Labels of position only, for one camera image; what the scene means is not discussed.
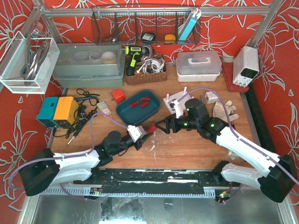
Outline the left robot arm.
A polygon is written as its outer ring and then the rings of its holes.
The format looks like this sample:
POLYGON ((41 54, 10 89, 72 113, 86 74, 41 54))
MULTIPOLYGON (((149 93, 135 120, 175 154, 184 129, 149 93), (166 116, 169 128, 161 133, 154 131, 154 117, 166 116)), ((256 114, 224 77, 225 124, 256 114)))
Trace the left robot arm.
POLYGON ((51 185, 88 181, 95 175, 96 168, 107 165, 114 155, 131 147, 139 150, 151 135, 147 133, 133 141, 129 134, 122 136, 118 131, 111 131, 89 154, 88 150, 59 154, 43 149, 19 170, 25 193, 35 196, 51 185))

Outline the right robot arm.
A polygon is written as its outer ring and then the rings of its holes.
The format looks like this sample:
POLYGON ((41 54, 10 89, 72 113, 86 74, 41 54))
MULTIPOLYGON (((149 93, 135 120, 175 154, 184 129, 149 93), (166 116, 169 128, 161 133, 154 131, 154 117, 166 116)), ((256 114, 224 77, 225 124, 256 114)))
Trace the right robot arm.
POLYGON ((214 167, 217 182, 237 182, 262 191, 274 202, 281 203, 294 185, 298 184, 294 159, 286 154, 272 153, 237 133, 227 122, 211 117, 206 106, 197 98, 186 101, 187 115, 172 114, 156 123, 166 134, 181 129, 196 130, 206 140, 218 144, 243 158, 252 167, 237 166, 221 161, 214 167))

